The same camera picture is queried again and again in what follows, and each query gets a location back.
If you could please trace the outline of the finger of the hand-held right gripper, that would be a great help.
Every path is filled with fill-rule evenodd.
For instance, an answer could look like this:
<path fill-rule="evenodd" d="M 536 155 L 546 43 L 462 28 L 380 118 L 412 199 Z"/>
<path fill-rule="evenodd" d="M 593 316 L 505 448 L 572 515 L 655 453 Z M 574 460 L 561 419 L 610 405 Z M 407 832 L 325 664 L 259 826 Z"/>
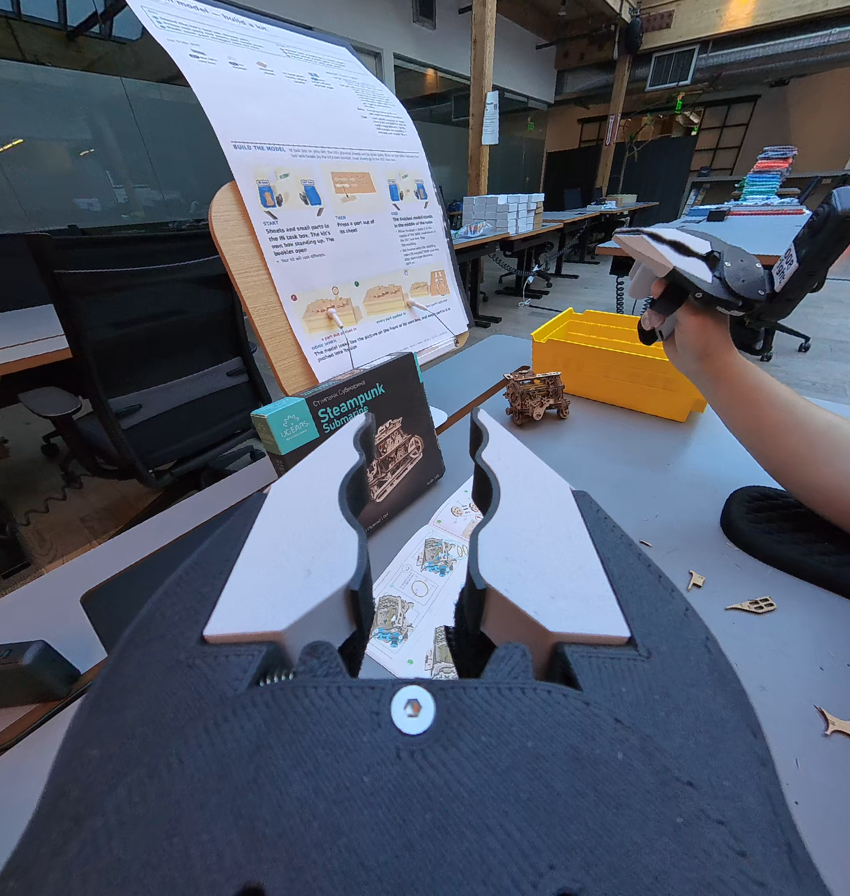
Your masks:
<path fill-rule="evenodd" d="M 699 235 L 684 230 L 666 227 L 625 228 L 624 233 L 677 233 L 678 241 L 665 241 L 674 250 L 675 267 L 694 282 L 711 282 L 717 261 L 713 256 L 711 242 Z"/>
<path fill-rule="evenodd" d="M 628 295 L 632 299 L 652 296 L 658 279 L 674 270 L 674 250 L 665 241 L 678 241 L 677 233 L 614 233 L 612 241 L 634 259 Z"/>

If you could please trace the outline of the person's right hand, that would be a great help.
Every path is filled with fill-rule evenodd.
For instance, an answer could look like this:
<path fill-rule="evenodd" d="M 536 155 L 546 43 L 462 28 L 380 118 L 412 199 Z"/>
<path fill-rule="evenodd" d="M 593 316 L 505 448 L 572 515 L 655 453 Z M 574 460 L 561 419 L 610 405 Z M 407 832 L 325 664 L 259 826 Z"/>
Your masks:
<path fill-rule="evenodd" d="M 735 376 L 746 359 L 734 346 L 729 319 L 687 299 L 675 314 L 674 330 L 663 342 L 667 359 L 700 391 Z"/>

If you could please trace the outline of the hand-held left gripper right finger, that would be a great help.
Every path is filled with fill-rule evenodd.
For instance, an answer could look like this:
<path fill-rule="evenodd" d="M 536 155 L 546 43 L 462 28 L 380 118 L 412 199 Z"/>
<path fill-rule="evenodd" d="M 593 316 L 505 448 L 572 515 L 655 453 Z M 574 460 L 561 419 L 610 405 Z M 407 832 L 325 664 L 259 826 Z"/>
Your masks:
<path fill-rule="evenodd" d="M 472 496 L 465 676 L 523 644 L 545 678 L 557 644 L 620 646 L 631 632 L 572 488 L 484 410 L 471 412 Z"/>

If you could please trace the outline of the neighbouring grey desk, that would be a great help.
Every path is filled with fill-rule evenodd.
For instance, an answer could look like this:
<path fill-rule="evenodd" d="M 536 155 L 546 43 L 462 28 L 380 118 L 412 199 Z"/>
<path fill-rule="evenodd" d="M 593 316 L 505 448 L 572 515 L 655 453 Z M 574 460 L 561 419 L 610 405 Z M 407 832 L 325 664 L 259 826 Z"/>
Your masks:
<path fill-rule="evenodd" d="M 71 357 L 53 305 L 0 313 L 0 377 Z"/>

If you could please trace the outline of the stack of colourful boxes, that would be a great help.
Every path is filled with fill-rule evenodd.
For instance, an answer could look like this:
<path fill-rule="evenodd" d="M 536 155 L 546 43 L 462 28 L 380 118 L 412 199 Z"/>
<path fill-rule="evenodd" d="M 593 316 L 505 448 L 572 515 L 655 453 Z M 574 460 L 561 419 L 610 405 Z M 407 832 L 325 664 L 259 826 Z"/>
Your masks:
<path fill-rule="evenodd" d="M 798 205 L 796 196 L 779 196 L 797 154 L 798 148 L 793 145 L 765 147 L 741 182 L 741 194 L 735 203 L 750 207 Z"/>

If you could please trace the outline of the wooden document stand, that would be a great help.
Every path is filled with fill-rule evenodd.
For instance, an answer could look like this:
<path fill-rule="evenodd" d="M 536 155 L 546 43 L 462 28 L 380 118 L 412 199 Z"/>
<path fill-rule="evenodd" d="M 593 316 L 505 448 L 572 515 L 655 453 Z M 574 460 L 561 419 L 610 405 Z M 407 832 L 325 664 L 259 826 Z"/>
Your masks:
<path fill-rule="evenodd" d="M 323 212 L 251 209 L 235 181 L 209 213 L 213 240 L 282 391 L 344 375 L 387 354 L 431 361 L 468 340 L 445 216 L 432 205 L 401 216 L 384 195 Z"/>

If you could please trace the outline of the stack of white boxes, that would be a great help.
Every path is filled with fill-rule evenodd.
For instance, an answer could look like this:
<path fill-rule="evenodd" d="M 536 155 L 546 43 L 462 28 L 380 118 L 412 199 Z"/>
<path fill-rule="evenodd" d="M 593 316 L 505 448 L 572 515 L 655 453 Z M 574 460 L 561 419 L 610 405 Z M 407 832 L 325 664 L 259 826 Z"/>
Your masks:
<path fill-rule="evenodd" d="M 545 195 L 501 194 L 465 196 L 462 227 L 457 238 L 478 238 L 490 234 L 518 235 L 542 227 Z"/>

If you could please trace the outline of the instruction booklet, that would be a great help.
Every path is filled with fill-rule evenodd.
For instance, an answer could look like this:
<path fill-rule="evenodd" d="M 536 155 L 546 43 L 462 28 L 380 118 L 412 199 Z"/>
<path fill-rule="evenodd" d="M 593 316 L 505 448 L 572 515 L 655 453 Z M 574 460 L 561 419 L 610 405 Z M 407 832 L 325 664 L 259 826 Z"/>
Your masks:
<path fill-rule="evenodd" d="M 482 517 L 469 478 L 374 584 L 365 653 L 398 678 L 457 678 L 446 631 L 464 586 L 471 533 Z"/>

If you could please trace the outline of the black flat pad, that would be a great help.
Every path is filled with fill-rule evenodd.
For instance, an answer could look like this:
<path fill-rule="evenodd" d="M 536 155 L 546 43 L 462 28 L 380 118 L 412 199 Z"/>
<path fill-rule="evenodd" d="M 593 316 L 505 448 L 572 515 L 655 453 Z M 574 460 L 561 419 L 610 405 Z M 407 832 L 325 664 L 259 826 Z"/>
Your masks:
<path fill-rule="evenodd" d="M 220 524 L 216 516 L 83 593 L 83 614 L 109 654 L 163 582 Z"/>

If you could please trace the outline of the wooden pillar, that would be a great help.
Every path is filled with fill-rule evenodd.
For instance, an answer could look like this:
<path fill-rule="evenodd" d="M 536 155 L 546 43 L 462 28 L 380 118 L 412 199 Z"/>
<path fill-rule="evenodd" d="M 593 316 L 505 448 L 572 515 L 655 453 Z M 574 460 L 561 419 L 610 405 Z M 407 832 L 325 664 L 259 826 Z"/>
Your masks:
<path fill-rule="evenodd" d="M 493 90 L 497 1 L 473 1 L 467 195 L 486 195 L 489 146 L 483 144 L 486 96 Z"/>

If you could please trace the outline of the person's right forearm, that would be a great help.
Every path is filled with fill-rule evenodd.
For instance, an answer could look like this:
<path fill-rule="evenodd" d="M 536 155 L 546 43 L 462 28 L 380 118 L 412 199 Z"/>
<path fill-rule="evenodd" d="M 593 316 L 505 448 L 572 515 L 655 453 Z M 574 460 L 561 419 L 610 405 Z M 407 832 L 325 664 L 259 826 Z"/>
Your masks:
<path fill-rule="evenodd" d="M 850 420 L 798 395 L 751 364 L 723 336 L 721 349 L 677 365 L 758 464 L 794 498 L 850 534 Z"/>

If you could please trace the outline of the standing instruction sheet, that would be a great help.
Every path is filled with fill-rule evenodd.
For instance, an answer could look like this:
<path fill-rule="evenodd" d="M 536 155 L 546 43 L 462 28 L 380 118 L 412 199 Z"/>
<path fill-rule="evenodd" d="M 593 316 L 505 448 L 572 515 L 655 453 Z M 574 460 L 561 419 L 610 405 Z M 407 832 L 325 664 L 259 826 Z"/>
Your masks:
<path fill-rule="evenodd" d="M 404 106 L 339 43 L 214 2 L 129 2 L 209 119 L 318 381 L 469 324 Z"/>

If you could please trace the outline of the black cardboard box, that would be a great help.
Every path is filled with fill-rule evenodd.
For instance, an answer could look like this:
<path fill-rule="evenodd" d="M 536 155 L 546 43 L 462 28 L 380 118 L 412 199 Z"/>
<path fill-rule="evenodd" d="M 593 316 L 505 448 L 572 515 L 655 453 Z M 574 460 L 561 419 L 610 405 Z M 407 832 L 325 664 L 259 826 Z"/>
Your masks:
<path fill-rule="evenodd" d="M 404 510 L 444 475 L 445 466 L 412 352 L 395 353 L 253 411 L 251 420 L 282 476 L 351 419 L 374 416 L 367 531 Z"/>

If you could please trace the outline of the black power bank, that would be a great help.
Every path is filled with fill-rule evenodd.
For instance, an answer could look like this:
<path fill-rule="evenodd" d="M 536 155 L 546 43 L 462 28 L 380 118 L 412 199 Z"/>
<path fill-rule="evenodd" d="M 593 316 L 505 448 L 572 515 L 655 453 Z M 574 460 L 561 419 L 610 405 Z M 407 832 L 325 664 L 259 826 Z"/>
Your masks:
<path fill-rule="evenodd" d="M 0 709 L 63 699 L 80 676 L 44 640 L 0 644 Z"/>

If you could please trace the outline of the long table with wooden edge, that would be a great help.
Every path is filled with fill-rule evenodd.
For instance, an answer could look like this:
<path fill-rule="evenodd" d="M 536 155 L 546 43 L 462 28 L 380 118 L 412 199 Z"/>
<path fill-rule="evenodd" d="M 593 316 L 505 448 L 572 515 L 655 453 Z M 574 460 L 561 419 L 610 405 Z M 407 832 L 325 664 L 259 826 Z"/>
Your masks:
<path fill-rule="evenodd" d="M 489 233 L 476 238 L 461 238 L 453 241 L 456 260 L 463 276 L 466 298 L 471 310 L 472 323 L 478 328 L 489 328 L 501 322 L 500 317 L 484 315 L 478 308 L 480 295 L 478 263 L 481 258 L 500 252 L 505 259 L 514 259 L 515 267 L 508 272 L 514 276 L 514 285 L 498 289 L 498 295 L 531 299 L 548 294 L 547 289 L 531 288 L 531 277 L 539 276 L 549 287 L 554 280 L 578 279 L 578 274 L 564 273 L 565 252 L 577 249 L 575 263 L 596 264 L 594 256 L 587 257 L 590 247 L 596 248 L 599 241 L 590 241 L 593 221 L 602 229 L 600 235 L 607 238 L 611 226 L 618 219 L 629 221 L 632 215 L 643 209 L 657 207 L 658 202 L 640 202 L 619 208 L 579 209 L 550 212 L 538 228 L 516 234 L 508 232 Z"/>

